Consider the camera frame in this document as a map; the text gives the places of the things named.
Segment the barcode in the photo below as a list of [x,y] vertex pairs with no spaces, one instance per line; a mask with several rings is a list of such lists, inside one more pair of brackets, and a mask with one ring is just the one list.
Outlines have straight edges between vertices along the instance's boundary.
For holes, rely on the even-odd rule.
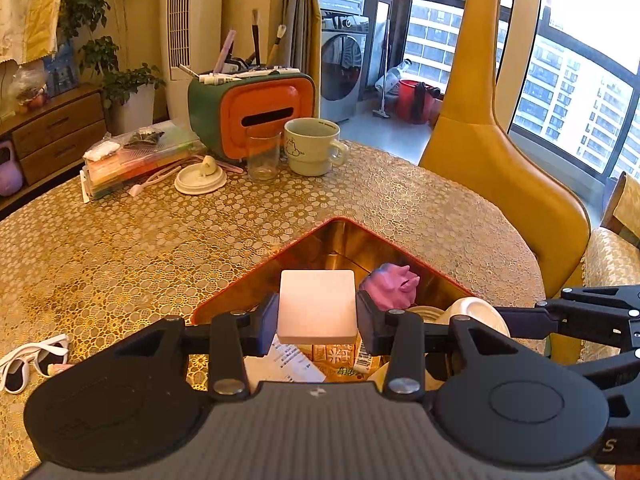
[[371,362],[373,361],[373,357],[367,352],[367,349],[364,348],[364,344],[362,339],[360,340],[360,345],[358,346],[358,355],[356,358],[356,362],[353,365],[353,369],[357,372],[366,374],[371,369]]

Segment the lace tablecloth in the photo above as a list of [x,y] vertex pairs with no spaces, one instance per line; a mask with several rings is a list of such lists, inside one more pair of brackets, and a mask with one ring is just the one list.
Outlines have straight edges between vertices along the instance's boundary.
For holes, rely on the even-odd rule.
[[[270,254],[331,216],[351,218],[500,306],[544,298],[540,270],[497,207],[468,189],[359,144],[321,178],[282,170],[267,184],[229,174],[205,196],[171,181],[83,204],[78,179],[0,222],[0,356],[70,335],[78,362],[167,314],[188,316]],[[202,385],[206,362],[191,362]],[[0,476],[38,463],[24,403],[0,394]]]

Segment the eyeglasses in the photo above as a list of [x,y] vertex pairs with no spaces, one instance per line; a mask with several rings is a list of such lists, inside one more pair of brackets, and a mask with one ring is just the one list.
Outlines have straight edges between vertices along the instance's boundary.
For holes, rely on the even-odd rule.
[[66,334],[45,339],[41,343],[27,343],[0,359],[0,392],[17,395],[29,383],[29,363],[43,377],[51,377],[47,369],[52,364],[66,364],[69,338]]

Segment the drawer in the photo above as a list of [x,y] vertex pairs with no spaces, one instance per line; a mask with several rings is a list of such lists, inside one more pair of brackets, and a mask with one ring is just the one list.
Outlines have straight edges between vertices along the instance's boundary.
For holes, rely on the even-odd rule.
[[100,94],[73,101],[15,130],[12,133],[15,153],[22,159],[102,118]]
[[80,160],[92,144],[104,137],[106,131],[104,121],[99,121],[25,157],[20,164],[27,184],[32,186],[51,173]]

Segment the washing machine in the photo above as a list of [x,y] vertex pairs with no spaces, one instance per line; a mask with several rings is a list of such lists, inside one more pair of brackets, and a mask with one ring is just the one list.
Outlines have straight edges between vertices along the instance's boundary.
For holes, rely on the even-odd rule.
[[337,123],[355,115],[368,32],[366,16],[322,10],[322,118]]

